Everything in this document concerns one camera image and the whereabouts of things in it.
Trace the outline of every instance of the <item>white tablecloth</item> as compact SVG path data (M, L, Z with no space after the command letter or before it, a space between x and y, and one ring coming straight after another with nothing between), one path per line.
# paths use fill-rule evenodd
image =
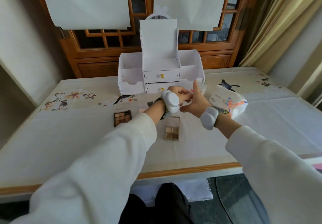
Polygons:
M212 85L224 79L248 100L237 122L301 157L321 156L322 113L316 108L253 67L205 73L206 97ZM0 151L0 188L42 184L113 130L114 112L130 109L135 116L158 96L121 99L117 77L61 81ZM225 150L227 140L217 129L207 131L191 114L176 116L180 116L180 141L164 140L166 120L160 121L142 173L236 161Z

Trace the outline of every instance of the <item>wooden table edge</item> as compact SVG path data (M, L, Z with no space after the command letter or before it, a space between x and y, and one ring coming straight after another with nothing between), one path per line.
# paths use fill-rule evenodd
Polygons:
M238 162L140 173L137 180L242 167ZM0 196L34 193L42 184L0 188Z

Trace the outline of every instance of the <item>white cardboard organizer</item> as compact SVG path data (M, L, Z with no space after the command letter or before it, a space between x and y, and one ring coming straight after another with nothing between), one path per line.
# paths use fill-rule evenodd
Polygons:
M140 20L142 52L119 57L120 93L160 93L169 86L190 90L195 79L204 83L197 50L178 51L177 19L149 19L152 15Z

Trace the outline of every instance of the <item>white long-sleeve shirt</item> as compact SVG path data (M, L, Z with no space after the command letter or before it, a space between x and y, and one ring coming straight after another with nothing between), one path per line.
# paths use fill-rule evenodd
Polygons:
M151 118L140 113L120 124L30 199L30 213L13 223L118 223L130 187L156 140ZM322 175L290 150L247 126L226 149L243 165L271 223L321 223Z

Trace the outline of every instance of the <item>beige eyeshadow palette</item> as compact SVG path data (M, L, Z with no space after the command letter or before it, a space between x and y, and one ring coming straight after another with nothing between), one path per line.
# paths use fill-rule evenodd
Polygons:
M131 110L114 113L114 127L121 123L127 123L132 119Z
M166 122L166 140L179 141L180 117L169 116Z

